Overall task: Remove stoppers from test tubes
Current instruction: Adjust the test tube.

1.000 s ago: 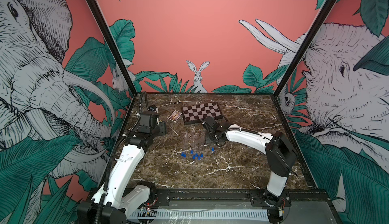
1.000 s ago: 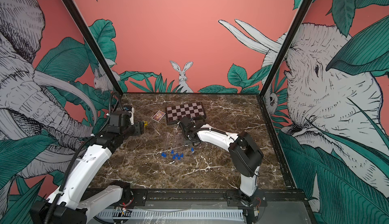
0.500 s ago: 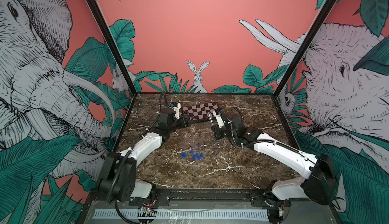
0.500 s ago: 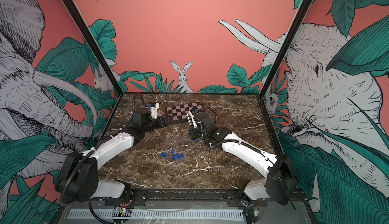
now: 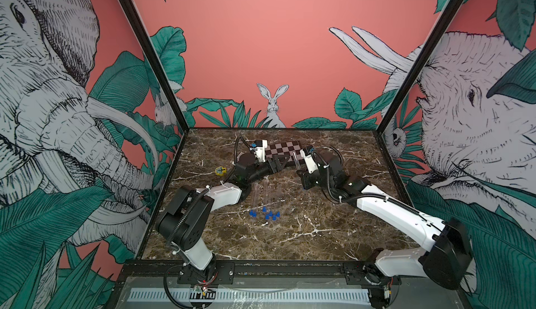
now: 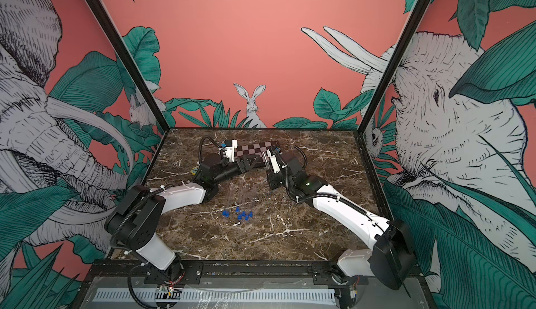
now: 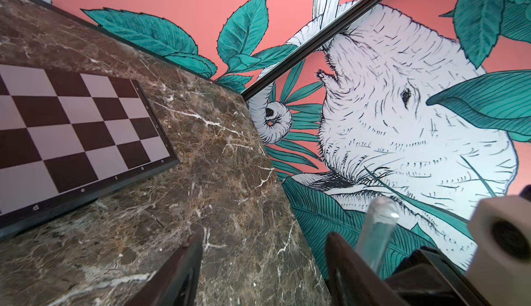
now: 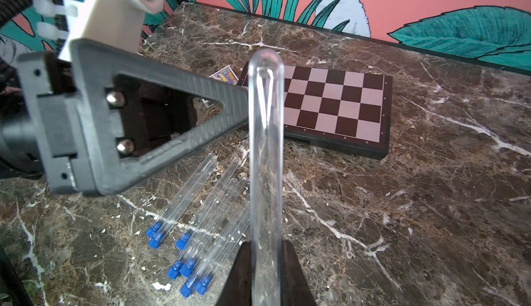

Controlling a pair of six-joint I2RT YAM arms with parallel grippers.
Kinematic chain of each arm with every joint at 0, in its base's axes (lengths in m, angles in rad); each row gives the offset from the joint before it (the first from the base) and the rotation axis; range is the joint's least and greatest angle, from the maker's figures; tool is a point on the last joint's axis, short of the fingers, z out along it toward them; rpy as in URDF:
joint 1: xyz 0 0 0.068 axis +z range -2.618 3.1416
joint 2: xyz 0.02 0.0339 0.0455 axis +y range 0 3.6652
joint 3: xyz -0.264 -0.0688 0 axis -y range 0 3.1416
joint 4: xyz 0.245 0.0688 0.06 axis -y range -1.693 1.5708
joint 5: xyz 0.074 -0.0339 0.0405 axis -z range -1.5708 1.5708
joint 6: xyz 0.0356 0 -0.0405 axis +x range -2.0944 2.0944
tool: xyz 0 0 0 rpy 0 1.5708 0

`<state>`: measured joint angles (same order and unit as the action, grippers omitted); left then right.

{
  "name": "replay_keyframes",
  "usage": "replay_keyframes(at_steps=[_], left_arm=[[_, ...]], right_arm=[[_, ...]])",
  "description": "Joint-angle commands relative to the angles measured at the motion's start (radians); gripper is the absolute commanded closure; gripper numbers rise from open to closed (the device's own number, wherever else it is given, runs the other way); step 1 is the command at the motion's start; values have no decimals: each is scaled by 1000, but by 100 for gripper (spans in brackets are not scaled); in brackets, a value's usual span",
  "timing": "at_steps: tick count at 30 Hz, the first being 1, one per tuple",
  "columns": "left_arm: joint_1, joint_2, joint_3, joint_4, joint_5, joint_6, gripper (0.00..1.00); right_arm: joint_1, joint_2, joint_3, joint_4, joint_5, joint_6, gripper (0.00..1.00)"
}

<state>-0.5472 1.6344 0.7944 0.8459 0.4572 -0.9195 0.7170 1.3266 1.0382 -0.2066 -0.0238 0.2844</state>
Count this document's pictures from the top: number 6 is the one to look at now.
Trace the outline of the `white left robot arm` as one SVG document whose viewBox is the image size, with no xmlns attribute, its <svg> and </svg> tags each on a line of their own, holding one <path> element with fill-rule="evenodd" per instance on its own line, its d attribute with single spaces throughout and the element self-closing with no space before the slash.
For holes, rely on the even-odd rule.
<svg viewBox="0 0 536 309">
<path fill-rule="evenodd" d="M 160 271 L 169 272 L 179 260 L 156 234 L 160 218 L 167 212 L 209 202 L 219 191 L 219 183 L 261 166 L 258 155 L 245 155 L 233 162 L 219 160 L 216 154 L 201 162 L 193 179 L 181 186 L 130 189 L 107 218 L 105 230 L 112 235 L 114 249 L 127 250 Z"/>
</svg>

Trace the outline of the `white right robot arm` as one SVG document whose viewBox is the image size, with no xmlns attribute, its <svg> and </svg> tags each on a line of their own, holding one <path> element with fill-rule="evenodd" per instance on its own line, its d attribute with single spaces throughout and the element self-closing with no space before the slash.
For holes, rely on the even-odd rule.
<svg viewBox="0 0 536 309">
<path fill-rule="evenodd" d="M 415 241 L 405 222 L 390 221 L 360 207 L 325 179 L 307 174 L 293 154 L 281 154 L 278 148 L 272 147 L 262 154 L 262 159 L 272 190 L 285 188 L 292 201 L 329 215 L 367 246 L 366 250 L 346 250 L 337 259 L 332 270 L 335 281 L 373 276 L 389 289 L 404 286 L 417 262 Z"/>
</svg>

